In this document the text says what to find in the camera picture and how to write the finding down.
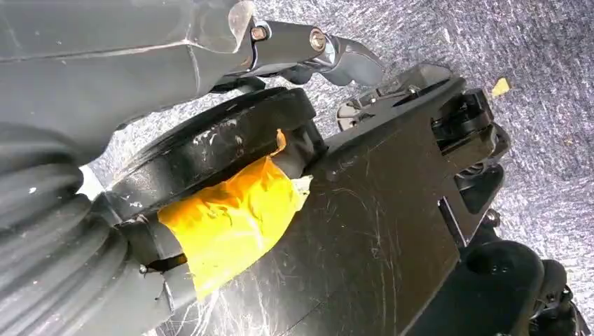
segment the white residue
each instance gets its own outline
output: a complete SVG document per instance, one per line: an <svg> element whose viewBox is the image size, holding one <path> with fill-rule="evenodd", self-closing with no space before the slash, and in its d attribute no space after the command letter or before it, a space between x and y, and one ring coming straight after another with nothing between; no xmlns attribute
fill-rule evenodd
<svg viewBox="0 0 594 336"><path fill-rule="evenodd" d="M237 126L237 119L229 119L223 123L225 126Z"/></svg>
<svg viewBox="0 0 594 336"><path fill-rule="evenodd" d="M210 146L212 146L212 142L214 141L214 137L216 137L216 133L215 133L215 134L213 134L213 135L210 137L210 140L208 141L208 144L209 144Z"/></svg>
<svg viewBox="0 0 594 336"><path fill-rule="evenodd" d="M195 145L199 145L199 144L200 144L200 142L203 142L203 141L204 141L204 139L206 139L206 138L207 138L207 137L210 135L210 132L212 132L212 131L209 129L209 130L207 130L207 131L204 131L204 132L200 133L199 135L197 135L197 136L194 138L194 141L192 141L192 142L193 142Z"/></svg>

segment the metal bolt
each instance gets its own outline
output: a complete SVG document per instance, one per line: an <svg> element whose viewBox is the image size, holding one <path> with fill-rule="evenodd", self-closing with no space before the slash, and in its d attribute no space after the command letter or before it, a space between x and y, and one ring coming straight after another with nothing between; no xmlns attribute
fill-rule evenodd
<svg viewBox="0 0 594 336"><path fill-rule="evenodd" d="M251 38L254 41L266 40L267 37L268 37L268 32L266 31L266 28L254 27L251 29Z"/></svg>
<svg viewBox="0 0 594 336"><path fill-rule="evenodd" d="M310 44L316 51L324 51L326 49L326 35L318 28L312 29L310 33Z"/></svg>
<svg viewBox="0 0 594 336"><path fill-rule="evenodd" d="M494 221L495 219L497 219L497 217L492 211L487 211L487 218L489 219L489 221Z"/></svg>

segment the black mechanical part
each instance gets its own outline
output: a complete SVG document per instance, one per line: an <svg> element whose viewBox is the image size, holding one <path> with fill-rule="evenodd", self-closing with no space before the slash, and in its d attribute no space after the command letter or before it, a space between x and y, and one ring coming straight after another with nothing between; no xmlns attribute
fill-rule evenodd
<svg viewBox="0 0 594 336"><path fill-rule="evenodd" d="M273 152L278 129L287 144L273 160L289 178L300 177L325 150L311 121L314 116L302 89L278 87L205 111L141 150L105 193L124 220L118 228L129 237L139 261L159 265L160 271L185 263L179 243L158 222L156 211Z"/></svg>
<svg viewBox="0 0 594 336"><path fill-rule="evenodd" d="M83 195L75 148L0 124L3 335L139 335L171 313L161 274L139 273L124 237ZM122 321L121 312L126 312Z"/></svg>
<svg viewBox="0 0 594 336"><path fill-rule="evenodd" d="M401 105L416 99L420 93L431 92L452 78L452 72L432 64L419 64L400 73L392 83L364 92L339 106L336 114L340 130L347 130L371 118L369 109L386 111L393 105Z"/></svg>
<svg viewBox="0 0 594 336"><path fill-rule="evenodd" d="M310 44L316 27L277 21L256 23L267 31L267 38L254 42L254 63L249 76L275 74L320 55Z"/></svg>
<svg viewBox="0 0 594 336"><path fill-rule="evenodd" d="M202 323L200 314L208 310L207 334L253 328L295 335L410 330L456 267L463 247L438 201L448 200L461 245L468 244L503 177L499 167L494 172L499 185L482 188L481 209L468 210L454 177L461 167L492 154L492 137L472 134L443 153L431 129L440 107L462 92L464 81L452 76L397 107L392 106L399 97L386 99L382 109L374 105L375 117L327 139L328 151L306 170L314 176L308 202L279 243L172 319ZM187 323L173 332L189 335L194 327Z"/></svg>
<svg viewBox="0 0 594 336"><path fill-rule="evenodd" d="M243 76L282 76L305 84L318 72L340 86L382 80L382 62L359 42L326 35L313 26L275 21L257 25L265 29L266 38L254 41L254 63Z"/></svg>
<svg viewBox="0 0 594 336"><path fill-rule="evenodd" d="M339 86L352 81L376 85L384 74L382 62L369 49L359 42L337 36L328 36L324 54L308 64L330 83Z"/></svg>

